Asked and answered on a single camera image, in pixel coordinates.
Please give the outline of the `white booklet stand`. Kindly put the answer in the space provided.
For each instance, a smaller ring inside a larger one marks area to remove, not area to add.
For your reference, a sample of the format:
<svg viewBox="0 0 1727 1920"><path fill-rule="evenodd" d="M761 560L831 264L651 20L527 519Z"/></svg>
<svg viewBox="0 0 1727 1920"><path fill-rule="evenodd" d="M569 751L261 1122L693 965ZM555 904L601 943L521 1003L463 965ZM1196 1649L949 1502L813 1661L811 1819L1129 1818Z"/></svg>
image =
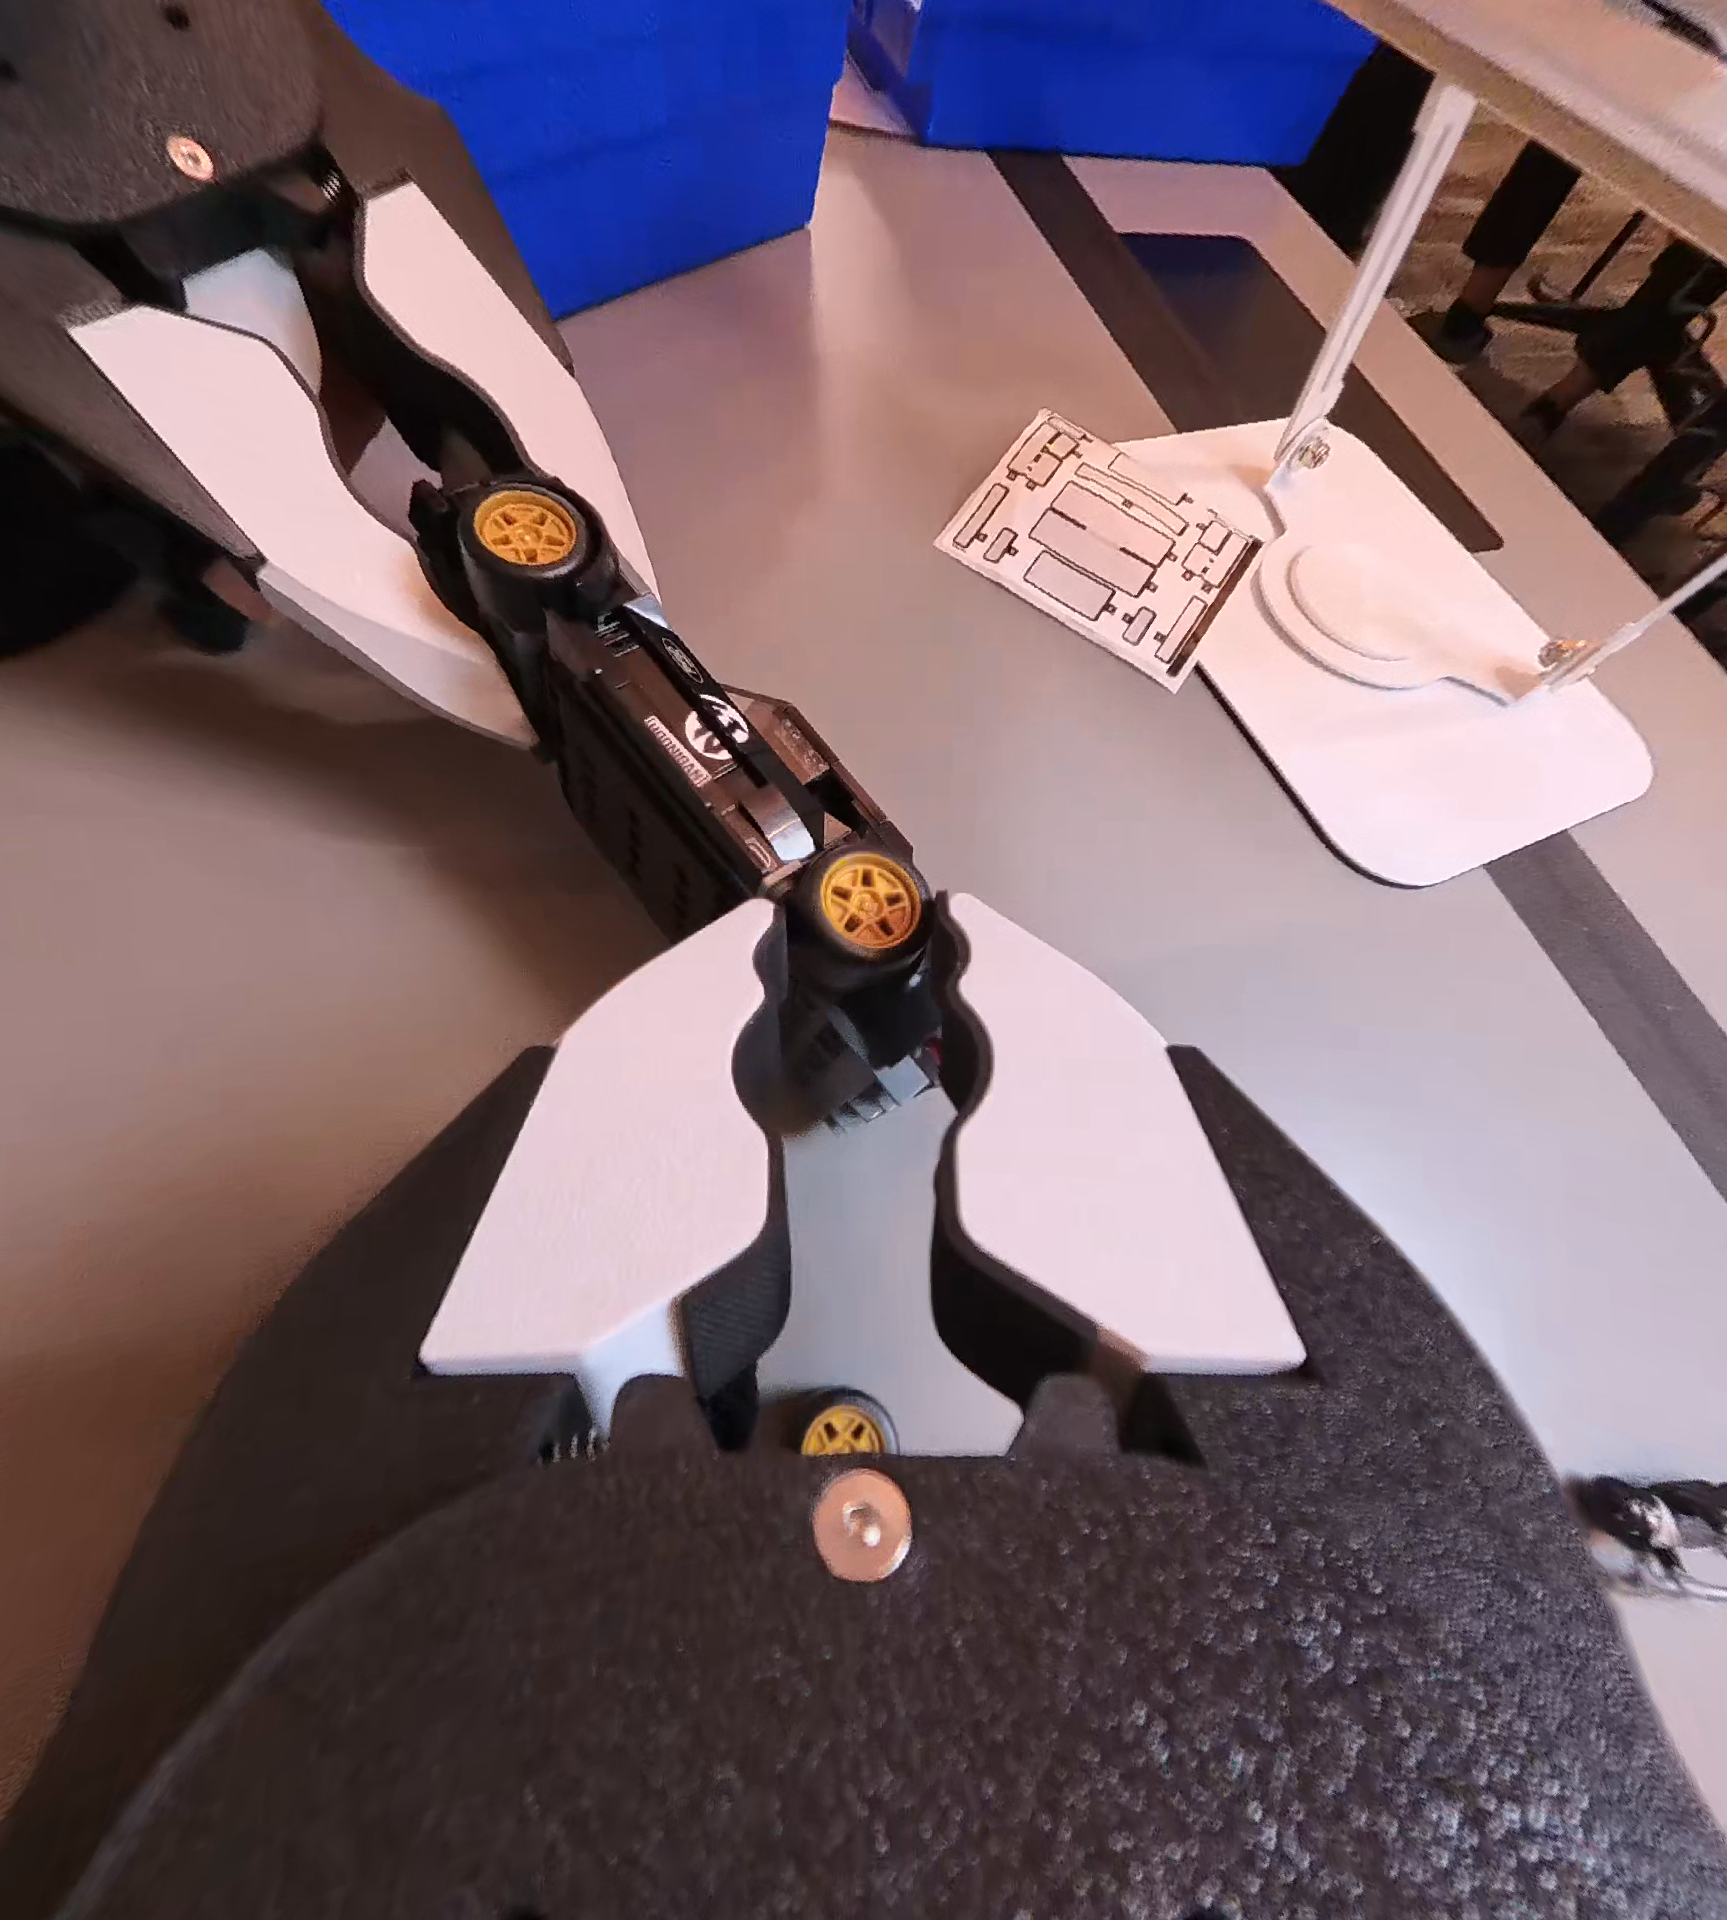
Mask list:
<svg viewBox="0 0 1727 1920"><path fill-rule="evenodd" d="M1410 147L1282 421L1131 442L1260 538L1192 665L1318 835L1424 887L1644 794L1594 671L1727 574L1727 547L1598 635L1546 635L1334 401L1484 106L1727 266L1727 3L1344 1L1430 71Z"/></svg>

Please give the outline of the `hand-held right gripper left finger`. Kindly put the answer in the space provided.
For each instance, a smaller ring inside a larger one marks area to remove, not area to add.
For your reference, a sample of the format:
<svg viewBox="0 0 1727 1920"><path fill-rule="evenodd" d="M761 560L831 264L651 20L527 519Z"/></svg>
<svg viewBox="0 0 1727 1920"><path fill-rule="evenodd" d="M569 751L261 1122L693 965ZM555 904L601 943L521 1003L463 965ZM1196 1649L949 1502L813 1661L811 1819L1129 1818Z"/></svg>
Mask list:
<svg viewBox="0 0 1727 1920"><path fill-rule="evenodd" d="M779 1141L737 1065L775 1051L779 907L751 899L597 997L549 1054L419 1345L437 1378L635 1378L707 1399L787 1304Z"/></svg>

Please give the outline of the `blue storage bin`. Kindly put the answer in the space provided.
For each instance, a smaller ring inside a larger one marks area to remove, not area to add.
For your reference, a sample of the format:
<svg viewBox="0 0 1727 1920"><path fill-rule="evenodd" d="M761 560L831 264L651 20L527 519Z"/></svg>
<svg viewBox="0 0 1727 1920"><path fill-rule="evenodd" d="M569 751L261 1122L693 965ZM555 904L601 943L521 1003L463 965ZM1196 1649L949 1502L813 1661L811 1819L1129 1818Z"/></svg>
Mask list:
<svg viewBox="0 0 1727 1920"><path fill-rule="evenodd" d="M541 300L575 316L803 228L841 1L335 1L439 103Z"/></svg>
<svg viewBox="0 0 1727 1920"><path fill-rule="evenodd" d="M849 56L935 147L1288 166L1374 36L1318 1L855 1Z"/></svg>

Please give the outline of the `small black lego piece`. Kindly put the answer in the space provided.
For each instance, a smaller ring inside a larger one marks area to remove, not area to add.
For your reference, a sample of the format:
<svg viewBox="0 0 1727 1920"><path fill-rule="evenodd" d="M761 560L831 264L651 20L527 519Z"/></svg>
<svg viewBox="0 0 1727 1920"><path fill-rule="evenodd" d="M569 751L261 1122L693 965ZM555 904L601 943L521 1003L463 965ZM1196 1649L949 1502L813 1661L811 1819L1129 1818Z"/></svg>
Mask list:
<svg viewBox="0 0 1727 1920"><path fill-rule="evenodd" d="M1564 1498L1606 1587L1727 1606L1727 1585L1688 1566L1696 1551L1727 1563L1727 1479L1602 1473L1566 1479Z"/></svg>

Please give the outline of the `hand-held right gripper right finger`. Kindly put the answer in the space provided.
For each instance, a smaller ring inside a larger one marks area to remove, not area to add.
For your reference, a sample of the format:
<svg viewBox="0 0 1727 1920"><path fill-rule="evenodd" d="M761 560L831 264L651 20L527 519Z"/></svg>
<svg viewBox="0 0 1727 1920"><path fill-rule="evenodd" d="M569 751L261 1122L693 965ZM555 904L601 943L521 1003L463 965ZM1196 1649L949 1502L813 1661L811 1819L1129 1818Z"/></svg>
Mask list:
<svg viewBox="0 0 1727 1920"><path fill-rule="evenodd" d="M1288 1376L1306 1347L1163 1035L995 907L935 918L941 1085L929 1302L1007 1399L1089 1376Z"/></svg>

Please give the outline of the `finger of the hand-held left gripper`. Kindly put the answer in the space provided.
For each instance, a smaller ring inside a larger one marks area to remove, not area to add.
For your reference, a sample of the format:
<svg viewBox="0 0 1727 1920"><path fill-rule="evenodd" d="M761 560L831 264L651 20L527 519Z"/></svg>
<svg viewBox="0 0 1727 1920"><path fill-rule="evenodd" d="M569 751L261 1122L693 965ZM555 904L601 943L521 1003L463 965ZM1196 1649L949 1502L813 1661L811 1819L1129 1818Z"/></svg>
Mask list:
<svg viewBox="0 0 1727 1920"><path fill-rule="evenodd" d="M491 474L563 482L599 515L639 588L657 593L649 547L601 423L551 331L527 317L417 185L367 199L353 271L369 309L433 389L439 439L467 443Z"/></svg>
<svg viewBox="0 0 1727 1920"><path fill-rule="evenodd" d="M69 338L249 539L275 612L421 707L529 749L535 732L491 649L337 462L299 288L187 293L189 307L127 304Z"/></svg>

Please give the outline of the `black lego car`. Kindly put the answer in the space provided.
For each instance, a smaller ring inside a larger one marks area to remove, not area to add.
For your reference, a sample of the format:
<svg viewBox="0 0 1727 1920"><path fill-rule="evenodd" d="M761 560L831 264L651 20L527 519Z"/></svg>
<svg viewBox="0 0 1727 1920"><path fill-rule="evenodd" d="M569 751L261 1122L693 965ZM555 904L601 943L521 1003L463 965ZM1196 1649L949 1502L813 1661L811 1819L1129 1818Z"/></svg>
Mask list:
<svg viewBox="0 0 1727 1920"><path fill-rule="evenodd" d="M523 482L585 509L595 555L575 582L525 583L473 552L479 492ZM801 1119L857 1126L933 1089L933 895L921 952L879 969L835 961L791 906L805 869L841 845L921 871L807 718L717 678L637 586L593 506L551 475L419 479L409 526L437 598L489 646L565 803L657 928L679 941L739 904L779 907L779 1057Z"/></svg>

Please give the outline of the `black lego wheel gold hub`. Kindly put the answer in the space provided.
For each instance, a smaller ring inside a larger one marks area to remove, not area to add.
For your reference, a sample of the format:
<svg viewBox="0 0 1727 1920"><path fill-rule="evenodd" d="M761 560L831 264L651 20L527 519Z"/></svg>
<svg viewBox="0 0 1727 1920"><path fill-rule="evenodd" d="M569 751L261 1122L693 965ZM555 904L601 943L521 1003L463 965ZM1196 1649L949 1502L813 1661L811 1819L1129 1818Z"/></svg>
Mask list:
<svg viewBox="0 0 1727 1920"><path fill-rule="evenodd" d="M829 1386L805 1395L793 1416L793 1449L803 1458L829 1455L895 1455L897 1428L885 1404L875 1395L851 1388Z"/></svg>
<svg viewBox="0 0 1727 1920"><path fill-rule="evenodd" d="M575 582L595 555L585 509L565 492L535 482L479 492L467 529L485 563L525 583Z"/></svg>
<svg viewBox="0 0 1727 1920"><path fill-rule="evenodd" d="M843 844L805 869L791 906L805 935L835 961L879 969L921 952L931 891L905 857Z"/></svg>

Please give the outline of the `white sticker sheet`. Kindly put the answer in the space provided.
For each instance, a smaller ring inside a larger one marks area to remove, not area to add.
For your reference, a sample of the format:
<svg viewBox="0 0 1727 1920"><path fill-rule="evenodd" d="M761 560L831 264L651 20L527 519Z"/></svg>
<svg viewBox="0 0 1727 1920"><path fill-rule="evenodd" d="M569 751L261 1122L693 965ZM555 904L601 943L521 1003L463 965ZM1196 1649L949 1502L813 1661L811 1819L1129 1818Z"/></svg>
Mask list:
<svg viewBox="0 0 1727 1920"><path fill-rule="evenodd" d="M933 547L1175 691L1262 542L1043 407Z"/></svg>

